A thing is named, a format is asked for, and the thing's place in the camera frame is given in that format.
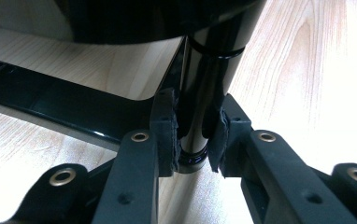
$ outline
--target wooden floor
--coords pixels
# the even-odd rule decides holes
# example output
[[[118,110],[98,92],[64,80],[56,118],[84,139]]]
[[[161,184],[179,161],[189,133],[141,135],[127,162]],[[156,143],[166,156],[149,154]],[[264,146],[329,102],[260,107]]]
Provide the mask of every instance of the wooden floor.
[[[179,39],[68,44],[0,29],[0,60],[131,99],[153,95]],[[269,0],[230,92],[255,129],[279,133],[310,166],[357,162],[357,0]],[[0,221],[49,168],[92,170],[115,152],[24,121],[0,106]],[[160,223],[249,223],[238,179],[160,179]]]

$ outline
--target glossy black surface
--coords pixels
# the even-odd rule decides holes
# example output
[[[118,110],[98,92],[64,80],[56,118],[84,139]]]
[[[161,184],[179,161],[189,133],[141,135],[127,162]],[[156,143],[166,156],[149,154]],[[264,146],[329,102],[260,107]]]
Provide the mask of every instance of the glossy black surface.
[[[152,100],[132,101],[0,62],[0,105],[108,141],[148,128]]]
[[[234,55],[209,55],[187,41],[184,79],[178,102],[178,138],[187,153],[202,150],[212,136],[222,101],[240,61]]]
[[[72,41],[96,44],[132,44],[187,35],[231,19],[242,11],[254,10],[257,0],[49,0],[53,10],[42,24],[25,32],[62,38],[54,35],[54,27],[63,27]],[[15,10],[17,3],[2,3]],[[21,30],[7,22],[7,28]]]
[[[190,34],[208,54],[230,55],[248,44],[266,0],[259,0],[251,7],[228,21]]]
[[[207,158],[207,148],[204,147],[197,153],[187,153],[181,150],[180,157],[178,159],[179,168],[178,172],[181,174],[192,174],[205,165]]]

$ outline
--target black cylindrical column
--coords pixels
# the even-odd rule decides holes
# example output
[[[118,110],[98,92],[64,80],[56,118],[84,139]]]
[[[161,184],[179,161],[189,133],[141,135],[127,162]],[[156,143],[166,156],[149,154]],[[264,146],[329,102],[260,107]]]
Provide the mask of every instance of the black cylindrical column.
[[[253,2],[230,20],[187,36],[178,102],[181,173],[204,164],[207,140],[263,5],[264,0]]]

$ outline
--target black pole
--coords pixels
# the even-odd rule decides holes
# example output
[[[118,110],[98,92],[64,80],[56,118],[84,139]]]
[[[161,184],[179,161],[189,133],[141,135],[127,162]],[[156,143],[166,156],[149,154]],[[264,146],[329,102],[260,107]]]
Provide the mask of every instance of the black pole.
[[[255,1],[233,18],[186,37],[178,102],[181,173],[204,164],[207,140],[263,6],[264,0]]]

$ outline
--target black metal frame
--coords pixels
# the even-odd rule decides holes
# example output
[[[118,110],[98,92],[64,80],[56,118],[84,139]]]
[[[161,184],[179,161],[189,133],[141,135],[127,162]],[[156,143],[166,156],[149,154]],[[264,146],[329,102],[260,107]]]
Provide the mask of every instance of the black metal frame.
[[[357,164],[340,164],[332,176],[312,170],[278,134],[254,131],[226,95],[249,38],[243,24],[253,20],[246,11],[185,37],[144,101],[0,62],[0,105],[121,143],[116,159],[89,173],[77,164],[47,171],[10,221],[156,223],[158,177],[194,172],[208,154],[213,171],[242,177],[257,223],[357,223]],[[188,139],[200,147],[184,147]]]

